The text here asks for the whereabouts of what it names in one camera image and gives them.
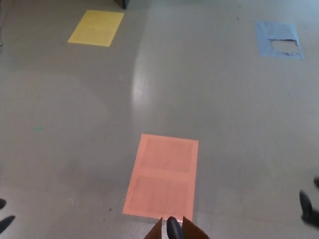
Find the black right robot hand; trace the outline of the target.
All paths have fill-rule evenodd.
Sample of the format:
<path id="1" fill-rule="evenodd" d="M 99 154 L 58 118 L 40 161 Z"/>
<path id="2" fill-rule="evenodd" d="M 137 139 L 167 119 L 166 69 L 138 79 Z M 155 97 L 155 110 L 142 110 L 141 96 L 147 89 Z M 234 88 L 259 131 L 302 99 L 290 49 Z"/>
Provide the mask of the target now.
<path id="1" fill-rule="evenodd" d="M 319 210 L 312 206 L 310 198 L 303 191 L 299 192 L 300 205 L 302 209 L 301 219 L 302 221 L 311 227 L 319 228 Z"/>

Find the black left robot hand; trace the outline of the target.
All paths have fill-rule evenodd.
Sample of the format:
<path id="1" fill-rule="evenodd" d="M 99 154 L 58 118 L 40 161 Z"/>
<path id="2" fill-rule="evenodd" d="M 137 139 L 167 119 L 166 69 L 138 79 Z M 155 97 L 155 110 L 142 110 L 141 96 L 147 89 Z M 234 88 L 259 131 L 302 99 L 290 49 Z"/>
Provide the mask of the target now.
<path id="1" fill-rule="evenodd" d="M 0 209 L 2 210 L 6 206 L 6 200 L 0 198 Z M 8 216 L 0 221 L 0 234 L 3 233 L 10 224 L 15 220 L 15 216 Z"/>

